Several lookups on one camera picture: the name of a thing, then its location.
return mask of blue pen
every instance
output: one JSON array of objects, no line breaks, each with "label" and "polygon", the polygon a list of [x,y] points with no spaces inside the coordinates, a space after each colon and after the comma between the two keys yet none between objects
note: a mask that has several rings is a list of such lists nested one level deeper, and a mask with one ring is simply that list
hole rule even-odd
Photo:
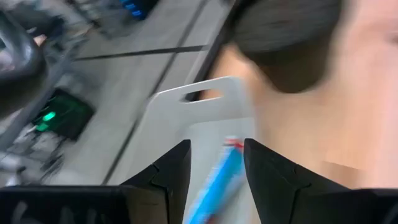
[{"label": "blue pen", "polygon": [[243,145],[227,139],[224,158],[218,163],[208,184],[194,203],[187,224],[204,224],[217,214],[223,203],[244,180]]}]

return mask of blue light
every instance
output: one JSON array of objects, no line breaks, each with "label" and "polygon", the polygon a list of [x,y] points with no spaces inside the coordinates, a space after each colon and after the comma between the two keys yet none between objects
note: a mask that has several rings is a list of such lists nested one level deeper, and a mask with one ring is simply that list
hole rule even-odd
[{"label": "blue light", "polygon": [[128,8],[128,9],[134,9],[135,7],[136,7],[135,4],[128,4],[128,5],[126,5],[126,8]]},{"label": "blue light", "polygon": [[142,14],[142,13],[141,13],[140,10],[137,10],[137,11],[132,12],[132,15],[133,15],[133,16],[139,16],[139,15],[141,15],[141,14]]}]

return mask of black holder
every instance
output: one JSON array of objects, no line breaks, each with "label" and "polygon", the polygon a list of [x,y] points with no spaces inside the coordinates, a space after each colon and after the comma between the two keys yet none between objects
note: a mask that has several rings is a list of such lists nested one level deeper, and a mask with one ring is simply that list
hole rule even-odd
[{"label": "black holder", "polygon": [[398,223],[398,190],[350,190],[245,139],[246,175],[262,223]]}]

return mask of green light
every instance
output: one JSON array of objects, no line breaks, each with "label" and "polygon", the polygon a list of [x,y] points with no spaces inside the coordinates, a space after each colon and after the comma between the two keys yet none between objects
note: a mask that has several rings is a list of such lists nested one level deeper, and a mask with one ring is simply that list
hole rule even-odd
[{"label": "green light", "polygon": [[39,125],[36,127],[36,130],[38,130],[38,131],[45,131],[47,128],[49,128],[49,126],[43,123],[43,124],[39,124]]},{"label": "green light", "polygon": [[55,117],[55,112],[49,112],[45,116],[43,116],[43,121],[50,121]]}]

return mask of gray floor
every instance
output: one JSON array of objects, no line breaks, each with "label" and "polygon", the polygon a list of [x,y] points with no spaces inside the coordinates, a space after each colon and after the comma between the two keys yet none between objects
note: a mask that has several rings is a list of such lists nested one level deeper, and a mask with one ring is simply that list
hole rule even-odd
[{"label": "gray floor", "polygon": [[[205,7],[182,46],[208,45],[228,8],[220,0],[163,0],[150,18],[136,25],[137,30],[127,37],[109,41],[92,33],[78,57],[181,47],[177,43],[202,1],[207,1]],[[129,131],[144,112],[159,78],[164,75],[156,91],[193,81],[207,49],[174,56],[175,53],[154,54],[75,62],[74,66],[97,84],[96,88],[75,87],[82,90],[75,93],[90,101],[97,111],[79,141],[65,148],[65,165],[49,184],[101,184]]]}]

